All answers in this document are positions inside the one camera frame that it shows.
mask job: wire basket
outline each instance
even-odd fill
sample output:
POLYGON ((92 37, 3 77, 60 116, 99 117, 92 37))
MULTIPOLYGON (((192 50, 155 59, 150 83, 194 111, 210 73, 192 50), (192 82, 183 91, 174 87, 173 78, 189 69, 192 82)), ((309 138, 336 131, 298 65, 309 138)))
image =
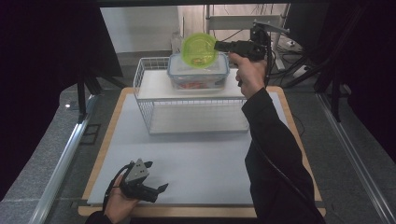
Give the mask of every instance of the wire basket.
POLYGON ((248 131, 241 111, 245 97, 176 92, 166 74, 168 61, 168 57, 142 58, 134 77, 134 96, 149 133, 248 131))

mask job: yellow-green plastic bowl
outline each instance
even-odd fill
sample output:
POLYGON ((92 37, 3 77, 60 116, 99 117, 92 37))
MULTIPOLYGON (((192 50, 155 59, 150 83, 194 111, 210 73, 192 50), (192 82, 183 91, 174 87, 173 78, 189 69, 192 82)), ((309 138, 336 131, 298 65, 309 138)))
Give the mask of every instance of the yellow-green plastic bowl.
POLYGON ((206 68, 218 58, 214 49, 216 38, 212 35, 197 33, 184 40, 181 47, 181 59, 194 68, 206 68))

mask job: black long-sleeved shirt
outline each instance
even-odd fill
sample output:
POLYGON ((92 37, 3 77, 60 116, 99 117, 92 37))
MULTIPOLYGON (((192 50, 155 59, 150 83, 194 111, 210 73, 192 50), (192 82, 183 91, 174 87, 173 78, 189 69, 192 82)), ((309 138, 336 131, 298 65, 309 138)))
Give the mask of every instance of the black long-sleeved shirt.
MULTIPOLYGON (((312 202, 314 185, 302 162, 302 152, 288 127, 279 119, 272 99, 265 89, 256 92, 242 107, 256 144, 251 144, 245 163, 250 179, 250 193, 260 223, 314 224, 315 215, 306 203, 286 184, 259 153, 264 154, 312 202)), ((111 223, 96 212, 86 222, 111 223)))

